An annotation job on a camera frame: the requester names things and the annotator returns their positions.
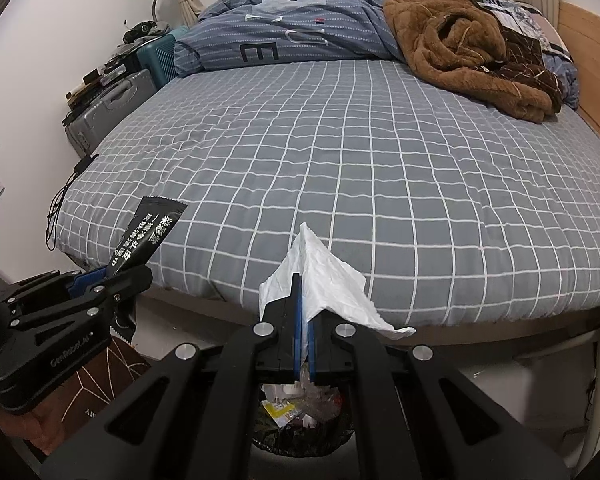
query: gray suitcase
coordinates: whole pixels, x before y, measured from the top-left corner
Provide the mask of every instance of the gray suitcase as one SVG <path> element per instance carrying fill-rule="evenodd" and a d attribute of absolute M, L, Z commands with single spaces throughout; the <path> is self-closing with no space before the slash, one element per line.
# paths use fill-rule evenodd
<path fill-rule="evenodd" d="M 122 119 L 154 94 L 154 80 L 146 69 L 123 79 L 65 128 L 69 142 L 80 157 L 91 155 Z"/>

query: fuzzy brown blanket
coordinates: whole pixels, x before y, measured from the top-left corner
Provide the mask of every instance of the fuzzy brown blanket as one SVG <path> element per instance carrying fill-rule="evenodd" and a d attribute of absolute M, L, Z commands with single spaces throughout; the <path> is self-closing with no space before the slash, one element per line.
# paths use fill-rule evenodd
<path fill-rule="evenodd" d="M 385 0 L 384 16 L 417 77 L 517 119 L 541 123 L 560 111 L 555 75 L 523 56 L 539 47 L 503 35 L 496 17 L 473 0 Z"/>

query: white tissue paper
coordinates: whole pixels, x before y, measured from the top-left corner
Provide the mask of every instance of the white tissue paper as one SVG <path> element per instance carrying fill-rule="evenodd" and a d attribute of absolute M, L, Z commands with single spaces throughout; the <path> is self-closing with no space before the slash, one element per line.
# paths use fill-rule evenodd
<path fill-rule="evenodd" d="M 331 254 L 306 224 L 290 251 L 271 277 L 260 285 L 260 319 L 271 301 L 291 294 L 295 272 L 302 275 L 302 356 L 306 356 L 306 328 L 311 319 L 327 309 L 342 319 L 368 326 L 390 339 L 413 335 L 416 329 L 394 328 L 380 317 L 365 294 L 366 278 L 349 264 Z"/>

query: headboard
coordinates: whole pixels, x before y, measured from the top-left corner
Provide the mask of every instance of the headboard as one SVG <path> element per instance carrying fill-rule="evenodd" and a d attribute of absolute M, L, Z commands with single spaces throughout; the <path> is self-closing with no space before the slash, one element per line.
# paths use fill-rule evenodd
<path fill-rule="evenodd" d="M 558 33 L 578 67 L 578 112 L 600 134 L 600 17 L 561 2 Z"/>

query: gray checkered bed sheet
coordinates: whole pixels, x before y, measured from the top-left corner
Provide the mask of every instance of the gray checkered bed sheet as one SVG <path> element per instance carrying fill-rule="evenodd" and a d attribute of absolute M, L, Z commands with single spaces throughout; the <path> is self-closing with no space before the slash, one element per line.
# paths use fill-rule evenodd
<path fill-rule="evenodd" d="M 254 312 L 302 222 L 397 326 L 600 305 L 600 140 L 568 108 L 518 121 L 391 61 L 248 67 L 172 81 L 98 151 L 58 229 L 91 267 L 155 195 L 189 204 L 155 282 Z"/>

